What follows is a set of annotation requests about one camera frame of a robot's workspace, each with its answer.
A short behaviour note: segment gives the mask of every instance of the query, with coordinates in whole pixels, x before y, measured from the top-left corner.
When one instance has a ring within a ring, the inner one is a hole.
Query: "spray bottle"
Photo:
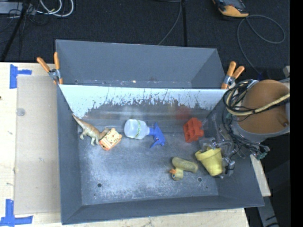
[[[154,127],[151,128],[148,127],[144,121],[129,119],[125,123],[124,133],[127,137],[138,140],[143,139],[147,135],[152,135],[155,142],[150,146],[150,148],[159,144],[164,146],[165,143],[165,137],[157,123],[155,123]]]

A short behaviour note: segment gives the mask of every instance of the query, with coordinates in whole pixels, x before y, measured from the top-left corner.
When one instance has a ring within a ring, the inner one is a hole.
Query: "orange toy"
[[[112,128],[102,139],[100,139],[99,143],[102,149],[110,150],[121,141],[121,138],[122,135],[119,134],[115,128]]]
[[[190,143],[197,141],[199,137],[204,135],[204,130],[200,129],[202,122],[197,118],[191,118],[187,123],[183,125],[183,131],[185,136],[185,142]]]

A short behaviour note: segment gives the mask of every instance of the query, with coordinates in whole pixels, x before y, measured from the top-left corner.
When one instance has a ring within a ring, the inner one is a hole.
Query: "clear plastic bottle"
[[[124,126],[124,133],[127,137],[141,140],[146,135],[149,135],[150,128],[144,121],[137,119],[129,119]]]

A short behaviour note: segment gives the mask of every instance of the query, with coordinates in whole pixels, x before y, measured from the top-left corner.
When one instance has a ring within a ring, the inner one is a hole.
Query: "bin floor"
[[[165,146],[149,148],[152,136],[136,140],[122,133],[109,151],[90,145],[90,137],[79,139],[82,204],[218,195],[215,179],[195,158],[198,141],[185,143],[183,132],[164,134]],[[198,171],[173,180],[173,157],[198,163]]]

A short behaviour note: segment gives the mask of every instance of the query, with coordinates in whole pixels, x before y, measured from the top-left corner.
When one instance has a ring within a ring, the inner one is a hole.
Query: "wooden table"
[[[33,79],[39,77],[53,85],[51,78],[42,69],[38,63],[0,63],[0,217],[5,215],[5,199],[15,200],[15,180],[16,172],[16,133],[17,133],[17,92],[18,89],[9,88],[9,73],[10,65],[17,66],[19,70],[32,70],[31,75],[19,75],[17,77],[28,77]],[[50,68],[55,68],[53,64],[49,64]],[[32,88],[37,88],[34,80],[29,84]],[[262,165],[254,157],[252,163],[258,178],[262,195],[270,196],[270,190],[265,178]],[[42,191],[47,198],[48,191]],[[16,217],[25,217],[33,215],[33,223],[26,226],[62,226],[60,221],[60,211],[45,211],[45,212],[27,212],[25,214],[15,214]],[[248,221],[244,209],[232,210],[214,210],[199,213],[188,213],[178,215],[168,215],[161,217],[146,217],[134,218],[115,221],[104,221],[98,223],[76,224],[72,227],[142,227],[142,226],[204,226],[204,227],[248,227]]]

